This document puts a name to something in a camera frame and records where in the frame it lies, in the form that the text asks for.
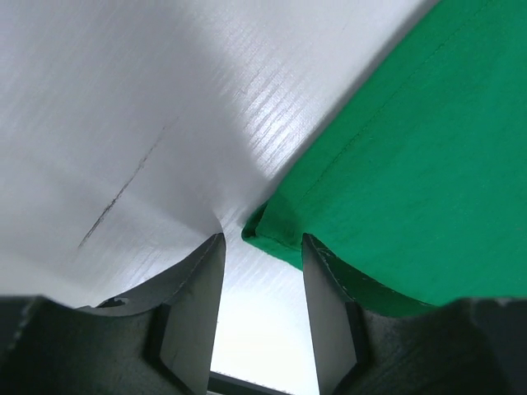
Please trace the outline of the green t shirt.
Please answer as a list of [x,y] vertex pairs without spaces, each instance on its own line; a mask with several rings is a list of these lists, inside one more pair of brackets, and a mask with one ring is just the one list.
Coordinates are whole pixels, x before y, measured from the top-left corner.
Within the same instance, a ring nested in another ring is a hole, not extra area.
[[526,294],[526,4],[441,1],[248,219],[426,304]]

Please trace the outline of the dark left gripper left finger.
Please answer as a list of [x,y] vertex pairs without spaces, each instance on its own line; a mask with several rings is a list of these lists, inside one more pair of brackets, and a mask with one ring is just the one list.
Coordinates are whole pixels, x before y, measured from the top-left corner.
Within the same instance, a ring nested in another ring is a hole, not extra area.
[[43,296],[1,299],[4,394],[204,394],[226,241],[96,307]]

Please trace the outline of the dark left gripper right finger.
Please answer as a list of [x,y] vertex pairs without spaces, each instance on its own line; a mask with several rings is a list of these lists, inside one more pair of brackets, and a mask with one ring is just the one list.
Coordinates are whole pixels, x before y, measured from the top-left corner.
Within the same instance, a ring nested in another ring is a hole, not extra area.
[[313,235],[301,250],[321,393],[525,393],[525,300],[435,307],[380,284]]

